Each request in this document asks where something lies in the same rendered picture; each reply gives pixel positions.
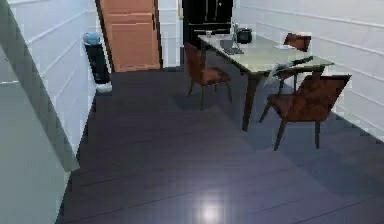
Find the brown wooden chair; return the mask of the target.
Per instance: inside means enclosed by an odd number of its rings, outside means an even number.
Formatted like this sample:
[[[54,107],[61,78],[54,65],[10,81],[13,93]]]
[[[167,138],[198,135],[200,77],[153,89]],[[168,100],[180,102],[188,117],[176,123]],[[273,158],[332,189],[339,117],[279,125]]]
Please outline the brown wooden chair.
[[[309,35],[288,33],[286,38],[285,38],[284,44],[292,46],[299,51],[307,52],[310,41],[311,41],[311,37]],[[280,83],[279,83],[278,93],[282,92],[284,81],[286,79],[288,79],[289,77],[291,77],[291,74],[288,74],[288,73],[282,73],[280,75]]]
[[[321,123],[329,116],[338,97],[351,79],[351,75],[315,76],[304,78],[299,88],[291,94],[270,94],[259,118],[262,122],[273,108],[281,119],[274,143],[274,150],[280,146],[286,125],[310,122],[315,127],[315,146],[320,147]]]
[[[202,54],[194,45],[185,43],[184,52],[186,55],[188,75],[191,79],[188,95],[192,94],[195,84],[199,84],[201,86],[200,109],[203,109],[204,89],[208,86],[217,88],[218,85],[225,84],[227,87],[229,101],[233,102],[231,76],[218,67],[205,68],[205,63],[202,60]]]

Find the grey metal candle holder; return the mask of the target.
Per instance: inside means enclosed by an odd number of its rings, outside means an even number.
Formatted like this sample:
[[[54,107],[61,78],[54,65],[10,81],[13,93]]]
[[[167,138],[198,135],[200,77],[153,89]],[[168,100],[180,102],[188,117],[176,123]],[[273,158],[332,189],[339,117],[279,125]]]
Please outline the grey metal candle holder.
[[[223,39],[221,41],[221,47],[229,55],[242,54],[242,51],[241,51],[239,44],[237,42],[238,31],[239,31],[239,24],[234,23],[231,38],[230,39]]]

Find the pale top dining table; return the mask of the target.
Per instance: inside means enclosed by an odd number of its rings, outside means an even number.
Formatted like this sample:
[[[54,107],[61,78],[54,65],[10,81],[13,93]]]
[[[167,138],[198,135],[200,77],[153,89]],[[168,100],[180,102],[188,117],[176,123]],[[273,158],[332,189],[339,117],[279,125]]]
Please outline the pale top dining table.
[[[242,54],[229,55],[224,51],[232,41],[227,35],[199,35],[201,41],[202,63],[205,63],[206,49],[212,48],[225,59],[238,67],[248,77],[246,97],[244,102],[242,130],[247,131],[251,118],[254,97],[259,83],[268,77],[270,70],[276,64],[282,64],[310,56],[308,52],[302,52],[295,48],[278,49],[277,43],[261,36],[255,36],[250,44],[240,45]]]

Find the black round pot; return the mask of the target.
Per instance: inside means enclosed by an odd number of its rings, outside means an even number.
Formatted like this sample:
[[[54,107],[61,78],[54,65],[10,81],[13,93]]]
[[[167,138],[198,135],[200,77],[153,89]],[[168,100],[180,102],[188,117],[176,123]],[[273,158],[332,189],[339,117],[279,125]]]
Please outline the black round pot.
[[[240,28],[236,32],[237,42],[240,44],[248,44],[252,42],[252,30],[249,28]]]

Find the black cabinet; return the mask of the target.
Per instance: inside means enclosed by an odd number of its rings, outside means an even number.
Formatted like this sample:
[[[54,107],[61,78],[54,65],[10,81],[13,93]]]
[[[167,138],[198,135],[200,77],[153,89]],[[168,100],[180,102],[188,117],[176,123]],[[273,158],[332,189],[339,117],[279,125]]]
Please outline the black cabinet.
[[[200,46],[199,35],[207,31],[229,34],[233,0],[182,0],[183,42]]]

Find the orange wooden room door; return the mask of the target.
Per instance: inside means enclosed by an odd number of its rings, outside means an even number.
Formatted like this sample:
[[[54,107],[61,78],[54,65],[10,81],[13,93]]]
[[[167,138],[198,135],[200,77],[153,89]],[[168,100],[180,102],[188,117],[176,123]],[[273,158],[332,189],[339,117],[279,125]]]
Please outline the orange wooden room door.
[[[95,0],[114,72],[159,69],[158,0]]]

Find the white cloth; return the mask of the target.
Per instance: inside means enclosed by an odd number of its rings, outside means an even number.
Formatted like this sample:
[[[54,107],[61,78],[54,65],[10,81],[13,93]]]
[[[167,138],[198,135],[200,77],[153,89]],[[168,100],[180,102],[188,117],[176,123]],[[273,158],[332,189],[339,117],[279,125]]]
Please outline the white cloth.
[[[269,72],[269,75],[267,79],[264,82],[264,85],[271,85],[274,82],[279,80],[279,72],[286,70],[290,67],[293,66],[293,62],[287,62],[287,63],[282,63],[282,64],[277,64],[275,65],[272,70]]]

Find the dark long utensil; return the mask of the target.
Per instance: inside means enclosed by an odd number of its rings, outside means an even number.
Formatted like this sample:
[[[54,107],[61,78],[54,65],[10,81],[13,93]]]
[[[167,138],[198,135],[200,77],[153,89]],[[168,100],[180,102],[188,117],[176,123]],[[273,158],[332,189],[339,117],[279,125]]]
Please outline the dark long utensil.
[[[296,65],[299,65],[299,64],[304,64],[304,63],[310,62],[312,60],[313,60],[313,56],[308,56],[308,57],[305,57],[305,58],[302,58],[302,59],[293,60],[293,61],[291,61],[291,65],[290,66],[296,66]]]

